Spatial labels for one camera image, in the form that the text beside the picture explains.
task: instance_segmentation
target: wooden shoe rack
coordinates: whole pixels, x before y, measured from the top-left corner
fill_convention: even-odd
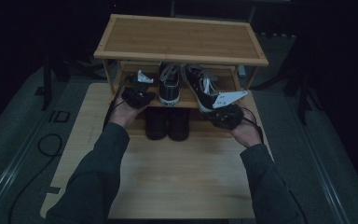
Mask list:
[[[128,15],[111,16],[94,57],[103,59],[112,95],[124,77],[136,74],[138,70],[158,80],[160,62],[199,63],[217,76],[215,84],[219,91],[241,90],[237,76],[240,64],[254,67],[245,89],[250,86],[257,67],[268,65],[249,23]],[[115,80],[110,72],[109,59],[117,60]],[[158,96],[158,83],[155,82],[148,91]],[[202,121],[197,99],[183,82],[180,94],[176,106],[192,108],[190,137],[228,136],[210,122]],[[156,97],[150,106],[163,105]],[[142,115],[129,132],[145,134]]]

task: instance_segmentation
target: wooden board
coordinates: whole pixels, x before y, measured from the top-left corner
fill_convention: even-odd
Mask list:
[[[109,85],[89,86],[48,194],[41,216],[64,193],[66,183],[102,132],[111,101]],[[252,94],[244,98],[254,111]],[[240,153],[232,137],[190,137],[174,142],[131,135],[121,165],[121,185],[109,218],[252,218],[252,200]]]
[[[249,23],[111,15],[95,58],[267,66]]]

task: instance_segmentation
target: person's right hand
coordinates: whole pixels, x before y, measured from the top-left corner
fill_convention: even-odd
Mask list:
[[[239,106],[245,107],[242,102],[239,103]],[[255,122],[255,116],[250,111],[243,109],[242,112],[246,119]],[[237,128],[229,131],[229,133],[235,138],[235,140],[237,140],[237,142],[245,147],[252,147],[262,143],[257,128],[246,120],[243,120]]]
[[[119,96],[117,97],[115,103],[116,108],[110,115],[109,122],[116,123],[126,129],[133,123],[138,114],[141,113],[145,108],[147,108],[147,106],[139,109],[130,107],[126,102],[124,102],[123,98],[121,97],[122,92],[120,92]]]

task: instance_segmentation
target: sneaker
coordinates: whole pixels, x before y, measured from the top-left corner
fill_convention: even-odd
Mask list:
[[[185,141],[189,135],[189,108],[168,108],[168,136],[173,141]]]
[[[213,81],[216,81],[217,77],[195,63],[187,63],[182,67],[182,77],[196,95],[200,111],[214,111],[213,104],[219,93],[214,89]]]
[[[158,97],[163,105],[179,102],[179,63],[161,63],[159,66]]]
[[[159,140],[167,135],[167,117],[163,107],[149,106],[145,109],[145,132],[150,140]]]

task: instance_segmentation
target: cable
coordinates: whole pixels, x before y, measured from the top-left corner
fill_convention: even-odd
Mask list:
[[[293,191],[290,188],[290,186],[288,184],[286,184],[286,182],[283,179],[282,179],[282,181],[283,181],[283,184],[286,186],[287,191],[289,191],[290,195],[292,196],[293,200],[295,201],[298,209],[300,210],[300,213],[303,216],[305,223],[308,224],[308,220],[307,220],[307,217],[305,216],[304,209],[301,207],[300,203],[298,202],[297,197],[293,193]]]
[[[105,126],[107,125],[108,123],[108,120],[110,119],[110,115],[112,114],[112,112],[116,109],[116,107],[118,107],[119,105],[123,104],[124,102],[127,102],[129,101],[130,99],[127,99],[123,102],[120,102],[120,104],[118,105],[115,105],[116,104],[116,100],[118,98],[118,96],[120,95],[121,93],[121,89],[123,88],[124,84],[127,82],[127,80],[129,80],[130,78],[134,77],[133,74],[130,74],[129,76],[126,76],[121,82],[120,84],[118,85],[118,89],[116,91],[116,94],[115,94],[115,98],[113,99],[113,101],[110,103],[110,106],[106,112],[106,115],[105,115],[105,119],[103,121],[103,129],[105,128]]]
[[[45,140],[46,138],[48,137],[51,137],[51,136],[55,136],[59,139],[60,143],[59,143],[59,146],[57,148],[57,150],[55,151],[54,154],[48,154],[47,152],[44,152],[42,147],[41,147],[41,144],[42,144],[42,141]],[[46,165],[36,174],[34,175],[34,177],[32,177],[32,179],[21,189],[21,191],[19,192],[19,194],[17,194],[16,198],[14,199],[14,202],[12,203],[12,205],[10,206],[10,209],[9,209],[9,213],[8,213],[8,217],[7,217],[7,224],[11,224],[11,219],[13,217],[13,211],[14,211],[14,206],[16,205],[17,203],[17,200],[20,198],[20,196],[23,194],[23,192],[34,182],[34,180],[40,176],[40,174],[42,174],[43,171],[46,170],[46,168],[48,168],[50,166],[50,164],[54,161],[55,158],[57,157],[60,157],[62,155],[62,153],[60,153],[61,151],[61,148],[62,148],[62,138],[57,135],[56,133],[50,133],[50,134],[47,134],[45,136],[43,136],[41,139],[39,139],[39,141],[37,142],[37,149],[39,150],[39,152],[41,154],[43,154],[44,156],[47,156],[47,157],[50,157],[50,160],[48,161],[48,163],[46,163]]]
[[[255,121],[252,121],[250,119],[247,119],[245,117],[243,117],[242,119],[249,122],[250,124],[254,125],[254,127],[257,129],[257,132],[258,132],[258,135],[260,136],[261,138],[261,142],[264,143],[264,134],[263,134],[263,130],[261,130],[261,127],[257,125],[257,118],[255,117],[255,114],[248,108],[245,108],[245,107],[240,107],[240,109],[244,109],[244,110],[247,110],[249,111],[253,117],[255,118]]]

